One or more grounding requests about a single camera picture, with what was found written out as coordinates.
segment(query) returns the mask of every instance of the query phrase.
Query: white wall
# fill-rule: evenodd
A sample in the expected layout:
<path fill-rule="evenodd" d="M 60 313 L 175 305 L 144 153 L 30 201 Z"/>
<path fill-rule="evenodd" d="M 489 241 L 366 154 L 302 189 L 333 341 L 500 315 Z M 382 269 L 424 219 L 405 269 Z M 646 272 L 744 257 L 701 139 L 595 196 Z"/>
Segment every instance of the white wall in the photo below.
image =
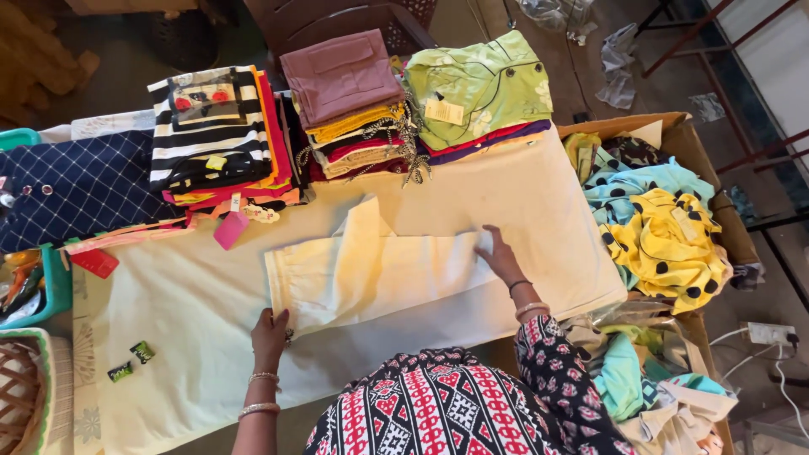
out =
<path fill-rule="evenodd" d="M 720 0 L 708 0 L 716 6 Z M 739 39 L 786 0 L 735 0 L 719 15 L 730 41 Z M 809 128 L 809 0 L 802 0 L 737 48 L 787 137 Z M 809 138 L 794 145 L 809 149 Z M 809 165 L 809 155 L 804 156 Z"/>

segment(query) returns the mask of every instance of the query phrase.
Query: bangle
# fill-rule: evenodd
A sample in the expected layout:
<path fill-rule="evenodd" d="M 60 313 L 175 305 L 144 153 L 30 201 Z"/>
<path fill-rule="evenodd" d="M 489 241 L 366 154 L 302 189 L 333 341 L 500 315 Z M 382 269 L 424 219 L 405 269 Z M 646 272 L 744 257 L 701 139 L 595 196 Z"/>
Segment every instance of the bangle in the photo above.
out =
<path fill-rule="evenodd" d="M 522 308 L 518 309 L 517 311 L 515 311 L 514 318 L 517 320 L 517 322 L 519 322 L 519 318 L 523 317 L 523 314 L 528 313 L 529 311 L 531 311 L 533 309 L 538 309 L 538 308 L 542 308 L 542 309 L 550 311 L 550 307 L 548 305 L 546 305 L 544 302 L 534 302 L 533 304 L 527 304 L 524 307 L 522 307 Z"/>
<path fill-rule="evenodd" d="M 255 405 L 250 405 L 239 412 L 238 420 L 241 420 L 245 415 L 252 414 L 254 412 L 271 412 L 273 414 L 278 414 L 281 412 L 281 407 L 276 403 L 258 403 Z"/>
<path fill-rule="evenodd" d="M 281 392 L 281 387 L 278 387 L 278 382 L 280 381 L 278 379 L 278 375 L 272 373 L 254 373 L 250 376 L 250 379 L 248 379 L 248 385 L 252 384 L 252 382 L 255 381 L 256 379 L 268 379 L 272 381 L 275 384 L 275 387 L 277 388 L 278 392 L 279 393 Z"/>
<path fill-rule="evenodd" d="M 528 281 L 528 280 L 526 280 L 526 279 L 521 279 L 521 280 L 519 280 L 519 281 L 515 281 L 515 282 L 513 282 L 513 283 L 511 284 L 511 286 L 509 286 L 509 287 L 508 287 L 508 296 L 509 296 L 509 297 L 511 297 L 511 299 L 512 299 L 512 300 L 514 299 L 514 296 L 511 294 L 511 291 L 513 291 L 513 290 L 514 290 L 514 287 L 515 287 L 515 286 L 517 286 L 518 284 L 523 284 L 523 283 L 528 283 L 528 284 L 531 284 L 531 285 L 533 285 L 533 284 L 534 284 L 534 283 L 531 283 L 530 281 Z"/>

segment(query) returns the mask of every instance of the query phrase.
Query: black bracelet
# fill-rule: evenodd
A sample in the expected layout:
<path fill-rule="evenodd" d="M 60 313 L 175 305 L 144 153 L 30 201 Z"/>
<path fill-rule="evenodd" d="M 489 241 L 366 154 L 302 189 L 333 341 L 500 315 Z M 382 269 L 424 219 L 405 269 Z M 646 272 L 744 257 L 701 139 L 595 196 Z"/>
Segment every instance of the black bracelet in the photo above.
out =
<path fill-rule="evenodd" d="M 534 284 L 534 283 L 531 283 L 530 281 L 528 281 L 526 279 L 521 279 L 519 281 L 513 282 L 511 284 L 511 286 L 508 287 L 508 296 L 511 297 L 512 300 L 514 299 L 514 296 L 511 294 L 511 291 L 514 290 L 514 286 L 517 286 L 518 284 L 523 284 L 523 283 L 528 283 L 528 284 L 530 284 L 532 286 Z"/>

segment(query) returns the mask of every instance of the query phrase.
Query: woman's arm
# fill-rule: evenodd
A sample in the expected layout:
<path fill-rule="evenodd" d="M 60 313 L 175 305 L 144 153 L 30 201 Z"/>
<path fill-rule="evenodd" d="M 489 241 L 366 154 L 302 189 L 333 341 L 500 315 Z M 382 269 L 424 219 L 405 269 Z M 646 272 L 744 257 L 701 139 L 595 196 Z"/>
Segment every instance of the woman's arm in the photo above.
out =
<path fill-rule="evenodd" d="M 484 228 L 492 232 L 492 254 L 475 251 L 508 287 L 525 280 L 500 230 L 494 226 Z M 511 298 L 518 311 L 542 301 L 530 283 L 512 287 Z M 519 317 L 522 326 L 515 336 L 515 351 L 520 380 L 556 415 L 566 443 L 576 453 L 633 453 L 632 445 L 612 424 L 578 352 L 549 313 L 549 308 L 542 305 Z"/>
<path fill-rule="evenodd" d="M 261 312 L 256 328 L 251 332 L 256 366 L 253 373 L 278 374 L 278 363 L 286 343 L 286 323 L 290 319 L 289 310 L 284 310 L 273 319 L 273 310 L 265 308 Z M 248 386 L 244 407 L 275 403 L 277 385 L 270 379 L 255 379 Z M 277 420 L 275 412 L 254 412 L 239 421 L 239 431 L 233 445 L 232 455 L 276 455 Z"/>

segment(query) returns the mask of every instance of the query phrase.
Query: green floral top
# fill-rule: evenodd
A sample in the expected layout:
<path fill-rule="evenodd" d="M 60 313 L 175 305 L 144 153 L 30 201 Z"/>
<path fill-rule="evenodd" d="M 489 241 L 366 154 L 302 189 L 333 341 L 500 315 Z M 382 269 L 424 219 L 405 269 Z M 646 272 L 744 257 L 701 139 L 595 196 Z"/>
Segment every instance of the green floral top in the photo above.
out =
<path fill-rule="evenodd" d="M 463 125 L 424 118 L 419 135 L 436 151 L 553 112 L 544 65 L 516 30 L 485 45 L 422 50 L 408 62 L 404 80 L 422 116 L 430 98 L 464 108 Z"/>

